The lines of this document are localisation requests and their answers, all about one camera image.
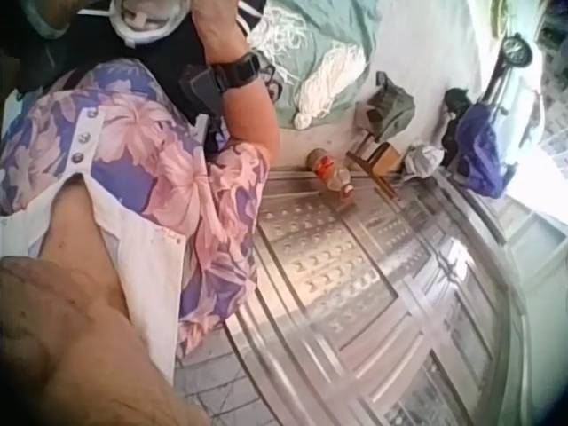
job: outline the white floor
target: white floor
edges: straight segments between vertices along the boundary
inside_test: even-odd
[[[383,20],[378,48],[359,100],[375,92],[378,70],[414,96],[413,122],[391,141],[399,151],[404,152],[416,138],[436,142],[447,89],[466,87],[474,97],[481,92],[494,50],[489,4],[490,0],[379,0]],[[353,110],[338,124],[283,130],[276,166],[303,167],[315,147],[342,157],[358,138],[352,121]]]

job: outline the wooden stool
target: wooden stool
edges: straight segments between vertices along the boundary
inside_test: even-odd
[[[385,178],[400,170],[403,156],[390,143],[384,142],[365,160],[362,155],[365,151],[365,145],[371,139],[373,139],[373,136],[367,135],[354,152],[347,153],[347,158],[358,164],[392,200],[396,198],[397,193]]]

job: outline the hand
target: hand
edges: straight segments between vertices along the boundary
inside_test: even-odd
[[[191,0],[193,23],[210,64],[234,62],[249,51],[237,25],[239,0]]]

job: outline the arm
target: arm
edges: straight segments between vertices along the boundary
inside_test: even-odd
[[[249,51],[249,44],[236,24],[235,0],[193,0],[192,11],[208,63],[231,63]],[[264,83],[258,78],[245,87],[231,89],[224,95],[223,103],[231,143],[248,142],[263,154],[269,165],[273,163],[280,132]]]

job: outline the bottle label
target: bottle label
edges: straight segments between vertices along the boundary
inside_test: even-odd
[[[319,179],[326,182],[328,172],[332,167],[334,167],[334,161],[329,155],[326,155],[319,161],[318,167],[316,167],[314,173]]]

